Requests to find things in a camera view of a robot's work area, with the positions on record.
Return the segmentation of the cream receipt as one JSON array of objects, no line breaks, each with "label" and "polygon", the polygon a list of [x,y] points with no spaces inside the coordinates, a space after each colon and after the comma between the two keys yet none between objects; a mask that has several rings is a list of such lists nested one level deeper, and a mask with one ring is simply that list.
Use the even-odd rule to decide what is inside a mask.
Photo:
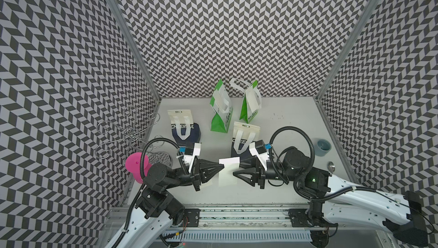
[{"label": "cream receipt", "polygon": [[251,112],[258,111],[262,108],[262,96],[258,88],[248,88],[245,92],[245,96]]},{"label": "cream receipt", "polygon": [[233,175],[233,172],[239,170],[240,158],[232,157],[219,159],[219,163],[224,166],[224,168],[219,172],[219,187],[236,185],[237,178]]},{"label": "cream receipt", "polygon": [[230,101],[228,99],[228,93],[223,86],[214,91],[213,98],[214,98],[213,107],[215,111],[222,113],[229,113]]}]

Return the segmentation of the navy cream Cheerful bag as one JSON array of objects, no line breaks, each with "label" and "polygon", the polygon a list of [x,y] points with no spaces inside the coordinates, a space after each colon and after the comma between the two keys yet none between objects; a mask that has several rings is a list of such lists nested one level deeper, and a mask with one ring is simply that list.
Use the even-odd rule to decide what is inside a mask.
[{"label": "navy cream Cheerful bag", "polygon": [[200,126],[194,122],[191,110],[168,110],[171,121],[172,136],[179,146],[199,143]]},{"label": "navy cream Cheerful bag", "polygon": [[246,123],[235,122],[233,126],[233,138],[231,157],[245,159],[250,157],[249,145],[258,140],[261,127]]}]

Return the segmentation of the green white bag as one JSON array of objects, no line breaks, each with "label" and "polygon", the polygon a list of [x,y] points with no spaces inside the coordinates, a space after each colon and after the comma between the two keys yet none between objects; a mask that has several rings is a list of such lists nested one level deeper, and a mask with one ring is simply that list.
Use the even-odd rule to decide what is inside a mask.
[{"label": "green white bag", "polygon": [[249,83],[245,80],[232,78],[229,83],[232,88],[244,93],[240,120],[249,124],[262,108],[262,96],[258,89],[258,81],[254,80]]},{"label": "green white bag", "polygon": [[227,133],[232,119],[233,106],[225,84],[221,79],[214,88],[210,106],[215,112],[211,121],[211,131]]}]

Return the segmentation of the green white bag front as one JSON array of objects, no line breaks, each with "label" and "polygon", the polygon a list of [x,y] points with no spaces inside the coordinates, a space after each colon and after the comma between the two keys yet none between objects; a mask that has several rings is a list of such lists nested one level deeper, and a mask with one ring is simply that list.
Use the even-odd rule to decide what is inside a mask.
[{"label": "green white bag front", "polygon": [[221,79],[214,88],[210,106],[215,112],[211,121],[211,131],[227,133],[232,119],[233,106],[225,84]]}]

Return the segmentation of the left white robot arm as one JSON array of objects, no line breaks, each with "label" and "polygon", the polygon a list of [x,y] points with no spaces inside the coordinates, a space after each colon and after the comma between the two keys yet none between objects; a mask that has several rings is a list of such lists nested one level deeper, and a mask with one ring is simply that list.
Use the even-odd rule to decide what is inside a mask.
[{"label": "left white robot arm", "polygon": [[[144,161],[149,147],[156,142],[169,143],[177,149],[177,159],[180,168],[172,169],[157,163],[144,171]],[[190,219],[185,217],[185,206],[178,201],[169,189],[179,186],[193,186],[199,191],[202,184],[219,174],[225,166],[217,162],[199,159],[196,155],[192,164],[184,162],[185,147],[164,137],[150,140],[143,148],[140,156],[140,177],[142,185],[130,207],[123,226],[106,245],[108,248],[148,248],[160,239],[168,248],[179,248],[182,243],[170,242],[169,239],[182,235],[183,230],[165,235],[172,226],[189,226]]]}]

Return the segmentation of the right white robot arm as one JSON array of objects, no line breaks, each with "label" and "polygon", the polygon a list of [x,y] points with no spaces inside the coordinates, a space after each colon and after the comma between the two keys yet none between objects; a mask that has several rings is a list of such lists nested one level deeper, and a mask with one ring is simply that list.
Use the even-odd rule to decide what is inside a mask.
[{"label": "right white robot arm", "polygon": [[[273,148],[275,138],[286,131],[296,132],[306,140],[310,156],[295,146],[276,154]],[[423,248],[428,246],[429,236],[436,232],[435,227],[431,231],[427,229],[430,221],[423,213],[418,193],[387,193],[316,168],[315,146],[302,129],[282,127],[274,132],[269,143],[262,140],[252,142],[249,150],[254,165],[234,171],[233,175],[261,189],[268,180],[293,185],[296,194],[309,201],[304,221],[308,227],[329,229],[347,223],[368,226],[391,233],[398,241]]]}]

